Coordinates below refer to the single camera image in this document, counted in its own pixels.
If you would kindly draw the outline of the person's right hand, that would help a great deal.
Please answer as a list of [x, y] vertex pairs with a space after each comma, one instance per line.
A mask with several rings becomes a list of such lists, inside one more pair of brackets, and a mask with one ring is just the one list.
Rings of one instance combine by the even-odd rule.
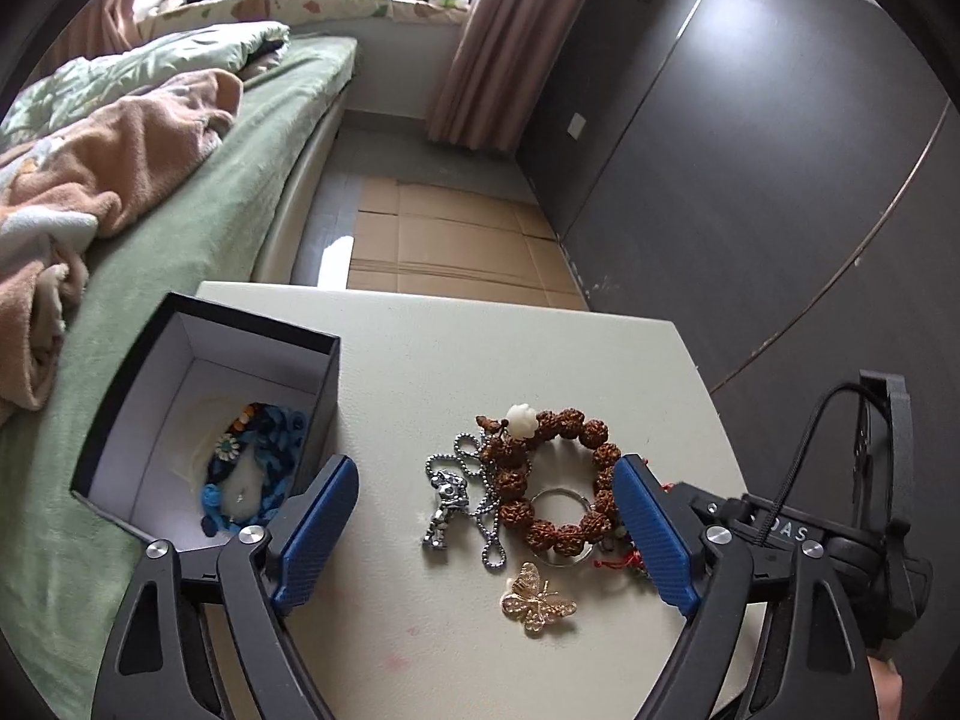
[[867, 658], [877, 699], [878, 718], [880, 720], [898, 720], [903, 702], [903, 678], [896, 671], [892, 660], [880, 660], [875, 656]]

